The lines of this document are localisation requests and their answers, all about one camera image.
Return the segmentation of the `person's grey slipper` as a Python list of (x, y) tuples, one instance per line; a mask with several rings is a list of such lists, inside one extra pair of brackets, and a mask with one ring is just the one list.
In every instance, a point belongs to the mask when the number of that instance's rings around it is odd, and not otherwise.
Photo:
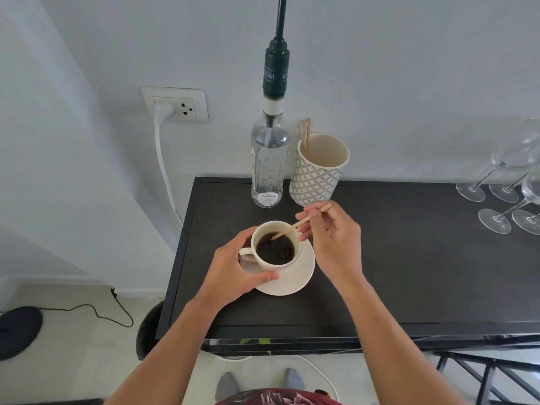
[(285, 370), (285, 377), (283, 382), (283, 387), (287, 389), (294, 390), (305, 390), (305, 384), (301, 378), (301, 375), (296, 369), (287, 368)]
[(231, 372), (226, 372), (220, 377), (215, 389), (215, 402), (218, 403), (229, 397), (239, 394), (241, 391), (238, 381)]

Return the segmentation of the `black round floor base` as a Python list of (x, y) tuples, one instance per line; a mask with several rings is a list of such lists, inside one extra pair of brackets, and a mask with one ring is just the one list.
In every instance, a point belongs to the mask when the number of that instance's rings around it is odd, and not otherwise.
[(37, 307), (24, 306), (0, 314), (0, 361), (21, 354), (37, 338), (43, 314)]

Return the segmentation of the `person's left hand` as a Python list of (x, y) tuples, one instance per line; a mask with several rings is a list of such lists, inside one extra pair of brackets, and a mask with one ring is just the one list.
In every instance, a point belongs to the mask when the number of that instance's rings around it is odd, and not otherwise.
[(245, 271), (239, 263), (239, 251), (252, 238), (255, 229), (256, 226), (239, 232), (232, 240), (215, 251), (195, 300), (218, 312), (247, 293), (240, 292), (241, 274)]

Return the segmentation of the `person's grey left slipper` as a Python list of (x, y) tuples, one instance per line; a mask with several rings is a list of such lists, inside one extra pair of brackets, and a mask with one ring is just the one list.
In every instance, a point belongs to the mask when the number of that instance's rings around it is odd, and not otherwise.
[(231, 372), (226, 372), (220, 377), (215, 389), (215, 402), (218, 403), (229, 397), (239, 394), (241, 391), (238, 381)]

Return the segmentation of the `person's right hand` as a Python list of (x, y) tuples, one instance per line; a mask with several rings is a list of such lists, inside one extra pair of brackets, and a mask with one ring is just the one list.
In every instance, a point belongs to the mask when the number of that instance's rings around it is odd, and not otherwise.
[(329, 203), (333, 206), (327, 213), (334, 221), (334, 228), (326, 232), (325, 242), (312, 240), (312, 246), (320, 269), (335, 288), (341, 290), (363, 279), (360, 225), (334, 201), (310, 204), (295, 217), (300, 221), (308, 216), (310, 210), (321, 209)]

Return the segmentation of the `person's maroon patterned clothing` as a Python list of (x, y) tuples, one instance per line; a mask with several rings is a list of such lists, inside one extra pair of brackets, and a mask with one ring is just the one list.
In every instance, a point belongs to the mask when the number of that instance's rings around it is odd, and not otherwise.
[(239, 392), (214, 405), (343, 405), (324, 394), (291, 388), (262, 388)]

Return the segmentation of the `white wall socket plate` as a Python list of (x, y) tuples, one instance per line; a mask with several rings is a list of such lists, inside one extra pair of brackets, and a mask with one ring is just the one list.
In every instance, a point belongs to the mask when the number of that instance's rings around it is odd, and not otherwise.
[(142, 86), (140, 90), (152, 118), (155, 105), (167, 102), (173, 114), (166, 122), (209, 122), (205, 93), (201, 89)]

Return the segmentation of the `black coffee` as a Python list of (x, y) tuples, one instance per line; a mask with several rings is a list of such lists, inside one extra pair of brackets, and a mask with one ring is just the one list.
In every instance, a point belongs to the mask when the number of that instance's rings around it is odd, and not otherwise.
[(276, 231), (263, 235), (257, 242), (255, 251), (260, 259), (270, 265), (286, 265), (296, 255), (295, 245), (287, 235), (282, 235), (274, 239), (273, 237), (277, 234), (278, 232)]

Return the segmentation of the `person's left forearm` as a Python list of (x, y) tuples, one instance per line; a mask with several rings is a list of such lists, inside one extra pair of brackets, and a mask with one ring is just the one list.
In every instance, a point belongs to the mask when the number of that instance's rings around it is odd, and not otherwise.
[(104, 405), (182, 405), (206, 333), (237, 298), (224, 289), (199, 291)]

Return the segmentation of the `clear glass bottle with pump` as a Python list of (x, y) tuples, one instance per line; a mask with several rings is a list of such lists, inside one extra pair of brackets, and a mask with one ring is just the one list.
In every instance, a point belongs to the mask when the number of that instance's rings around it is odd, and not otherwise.
[(275, 36), (265, 52), (262, 117), (251, 131), (251, 196), (262, 208), (276, 206), (283, 194), (291, 134), (283, 120), (290, 53), (284, 39), (287, 0), (279, 0)]

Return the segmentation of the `white power plug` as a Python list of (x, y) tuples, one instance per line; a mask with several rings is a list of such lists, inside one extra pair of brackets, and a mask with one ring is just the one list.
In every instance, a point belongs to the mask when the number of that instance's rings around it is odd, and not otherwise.
[(174, 114), (174, 108), (166, 101), (158, 101), (154, 105), (153, 123), (155, 126), (161, 126), (168, 118)]

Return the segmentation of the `black metal frame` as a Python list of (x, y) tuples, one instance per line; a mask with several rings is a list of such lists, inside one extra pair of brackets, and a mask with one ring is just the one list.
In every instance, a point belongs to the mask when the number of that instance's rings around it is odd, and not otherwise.
[[(540, 388), (535, 388), (521, 375), (527, 373), (540, 376), (540, 364), (450, 351), (435, 351), (433, 355), (438, 358), (436, 369), (440, 373), (443, 373), (449, 361), (453, 361), (480, 383), (474, 405), (540, 405)], [(506, 376), (537, 403), (521, 403), (509, 399), (494, 385), (497, 373)]]

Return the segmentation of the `dark round bin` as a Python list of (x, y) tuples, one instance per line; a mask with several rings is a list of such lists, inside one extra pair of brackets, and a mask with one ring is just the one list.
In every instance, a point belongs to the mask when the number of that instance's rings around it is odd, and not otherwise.
[(139, 361), (143, 361), (159, 341), (156, 335), (163, 305), (164, 301), (155, 305), (139, 326), (136, 337), (136, 354)]

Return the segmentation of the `clear wine glass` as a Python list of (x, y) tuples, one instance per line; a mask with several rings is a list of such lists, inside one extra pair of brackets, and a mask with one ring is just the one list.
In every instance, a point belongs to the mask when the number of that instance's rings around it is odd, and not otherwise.
[(522, 200), (519, 204), (520, 208), (516, 207), (516, 210), (511, 213), (511, 217), (514, 223), (522, 230), (533, 235), (540, 235), (540, 212), (533, 214), (523, 210), (523, 206), (530, 203), (527, 199)]
[(520, 195), (517, 193), (516, 187), (519, 186), (523, 182), (525, 177), (531, 171), (534, 171), (539, 167), (540, 167), (540, 163), (528, 168), (526, 172), (521, 173), (521, 176), (519, 177), (519, 179), (515, 180), (512, 183), (509, 183), (509, 184), (490, 183), (488, 185), (488, 188), (495, 197), (502, 200), (503, 202), (515, 204), (520, 200)]
[[(525, 177), (521, 183), (521, 192), (523, 195), (522, 200), (527, 199), (531, 202), (530, 204), (540, 206), (540, 167), (534, 171), (531, 171)], [(511, 213), (516, 210), (516, 207), (520, 208), (519, 204), (522, 200), (501, 213), (484, 208), (478, 212), (478, 218), (480, 222), (482, 222), (482, 224), (490, 231), (503, 235), (509, 234), (512, 229), (511, 221), (513, 221)]]
[(526, 172), (540, 163), (540, 118), (521, 123), (491, 154), (491, 166), (477, 183), (458, 183), (456, 190), (465, 199), (480, 203), (485, 200), (482, 189), (490, 176), (497, 172)]

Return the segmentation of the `person's right forearm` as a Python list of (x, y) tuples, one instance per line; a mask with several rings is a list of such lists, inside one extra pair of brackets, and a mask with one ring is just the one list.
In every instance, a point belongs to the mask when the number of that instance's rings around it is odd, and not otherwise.
[(380, 405), (467, 405), (361, 273), (332, 278), (353, 319)]

